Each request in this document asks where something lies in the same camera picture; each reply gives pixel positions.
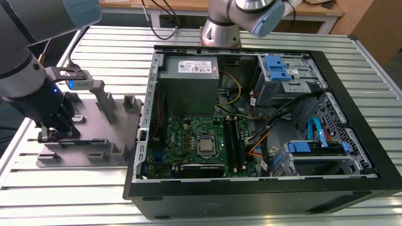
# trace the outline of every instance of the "label sticker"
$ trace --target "label sticker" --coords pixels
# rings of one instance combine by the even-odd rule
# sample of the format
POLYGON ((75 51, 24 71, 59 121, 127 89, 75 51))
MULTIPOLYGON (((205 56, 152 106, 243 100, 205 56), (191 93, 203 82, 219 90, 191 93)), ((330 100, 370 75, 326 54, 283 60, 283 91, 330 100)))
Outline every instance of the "label sticker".
POLYGON ((299 74, 299 71, 298 70, 287 70, 287 73, 290 73, 290 74, 299 74))
POLYGON ((266 164, 266 162, 262 160, 262 164, 260 164, 262 168, 264 169, 264 171, 268 170, 268 165, 266 164))
POLYGON ((212 73, 211 61, 187 61, 179 62, 179 73, 212 73))
POLYGON ((271 150, 268 151, 268 153, 276 153, 278 148, 275 146, 271 147, 271 150))
POLYGON ((132 8, 143 8, 141 5, 131 5, 132 8))
POLYGON ((252 98, 250 98, 250 105, 252 106, 252 107, 255 107, 255 102, 256 102, 256 99, 252 97, 252 98))

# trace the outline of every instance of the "black cable on floor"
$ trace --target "black cable on floor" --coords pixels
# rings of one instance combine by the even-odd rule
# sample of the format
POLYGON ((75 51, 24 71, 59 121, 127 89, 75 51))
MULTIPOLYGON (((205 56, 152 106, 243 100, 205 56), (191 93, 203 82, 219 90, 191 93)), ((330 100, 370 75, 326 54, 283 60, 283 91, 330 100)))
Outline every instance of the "black cable on floor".
MULTIPOLYGON (((159 4, 155 2, 155 0, 151 0, 151 1, 153 2, 153 4, 155 4, 159 8, 161 8, 161 9, 167 12, 167 14, 168 14, 169 16, 172 16, 172 14, 165 10, 165 8, 163 8, 163 6, 159 5, 159 4)), ((145 3, 144 3, 144 0, 141 0, 143 9, 144 9, 144 14, 145 14, 145 18, 147 18, 147 22, 148 22, 148 26, 149 26, 149 28, 151 28, 151 31, 152 31, 152 33, 155 34, 155 36, 156 36, 160 40, 168 40, 168 39, 175 35, 176 30, 177 30, 179 27, 180 27, 180 21, 179 21, 176 12, 175 12, 173 9, 171 8, 171 6, 169 6, 169 4, 167 3, 167 1, 163 0, 163 2, 164 2, 164 4, 168 6, 169 10, 172 11, 173 16, 175 16, 175 19, 176 19, 176 23, 177 23, 177 26, 173 28, 172 33, 171 33, 171 35, 169 35, 167 38, 163 38, 163 37, 160 37, 160 36, 156 34, 156 31, 155 31, 153 26, 152 26, 152 21, 151 21, 149 18, 148 18, 148 11, 147 11, 147 7, 145 7, 145 3)))
POLYGON ((85 35, 85 33, 87 33, 88 30, 89 30, 89 26, 87 26, 87 27, 81 30, 81 32, 80 32, 80 34, 79 34, 79 37, 77 37, 77 39, 75 40, 73 45, 71 46, 71 49, 69 49, 68 55, 67 55, 68 66, 77 66, 77 65, 73 63, 72 59, 71 59, 71 55, 72 55, 72 53, 73 53, 73 51, 75 51, 75 48, 76 48, 77 44, 80 43, 80 41, 81 41, 81 39, 83 39, 83 37, 84 37, 84 35, 85 35))
POLYGON ((288 26, 288 29, 287 29, 287 32, 290 32, 290 30, 294 28, 295 26, 295 21, 296 21, 296 9, 294 7, 294 5, 288 2, 288 0, 283 0, 284 2, 288 3, 290 7, 294 9, 294 19, 291 20, 290 22, 290 26, 288 26))

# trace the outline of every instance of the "screw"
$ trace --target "screw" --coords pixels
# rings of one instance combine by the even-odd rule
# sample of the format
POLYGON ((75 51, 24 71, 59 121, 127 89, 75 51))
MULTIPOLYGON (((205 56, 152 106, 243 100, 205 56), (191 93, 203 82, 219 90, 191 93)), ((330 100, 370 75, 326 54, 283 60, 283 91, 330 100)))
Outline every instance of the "screw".
POLYGON ((39 69, 40 69, 39 64, 33 64, 33 69, 35 69, 36 71, 39 71, 39 69))

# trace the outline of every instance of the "wire bundle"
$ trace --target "wire bundle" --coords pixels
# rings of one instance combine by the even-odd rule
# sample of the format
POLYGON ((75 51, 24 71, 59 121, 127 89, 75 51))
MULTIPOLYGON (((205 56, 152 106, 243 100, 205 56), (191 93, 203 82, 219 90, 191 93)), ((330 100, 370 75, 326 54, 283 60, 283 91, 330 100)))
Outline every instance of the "wire bundle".
POLYGON ((259 154, 254 154, 254 150, 255 148, 258 147, 258 145, 264 141, 268 133, 270 133, 270 130, 271 130, 271 127, 274 126, 275 124, 275 121, 278 119, 280 119, 280 117, 283 117, 284 115, 287 115, 288 113, 292 112, 294 108, 296 107, 296 105, 299 104, 299 102, 302 100, 304 100, 306 98, 310 98, 310 97, 318 97, 319 95, 322 95, 323 91, 316 91, 314 93, 308 93, 308 94, 302 94, 299 95, 296 98, 294 98, 292 100, 290 100, 284 105, 282 105, 276 111, 274 112, 274 114, 271 115, 271 117, 268 118, 266 124, 264 124, 264 129, 262 132, 256 133, 254 136, 250 137, 248 141, 252 141, 255 140, 258 137, 260 137, 260 139, 258 140, 258 142, 255 143, 254 147, 251 148, 250 152, 248 152, 248 155, 250 156, 258 156, 258 157, 262 157, 262 155, 259 154))

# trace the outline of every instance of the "aluminum table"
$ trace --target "aluminum table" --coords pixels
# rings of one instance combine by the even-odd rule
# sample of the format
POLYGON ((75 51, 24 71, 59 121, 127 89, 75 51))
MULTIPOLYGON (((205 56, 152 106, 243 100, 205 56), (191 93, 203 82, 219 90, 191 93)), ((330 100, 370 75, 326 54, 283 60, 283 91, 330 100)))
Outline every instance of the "aluminum table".
MULTIPOLYGON (((161 35, 171 30, 159 28, 161 35)), ((359 41, 347 36, 272 33, 258 39, 242 33, 243 47, 311 49, 326 53, 338 76, 378 136, 398 170, 402 170, 402 92, 359 41)), ((92 26, 73 61, 105 81, 115 99, 135 94, 144 99, 153 45, 197 46, 200 33, 183 29, 160 41, 148 28, 92 26)), ((59 66, 65 63, 65 54, 59 66)), ((95 98, 80 91, 81 98, 95 98)), ((0 225, 280 225, 368 226, 402 224, 402 193, 371 199, 332 214, 147 220, 124 201, 125 167, 36 167, 43 145, 33 122, 24 120, 0 160, 0 225)))

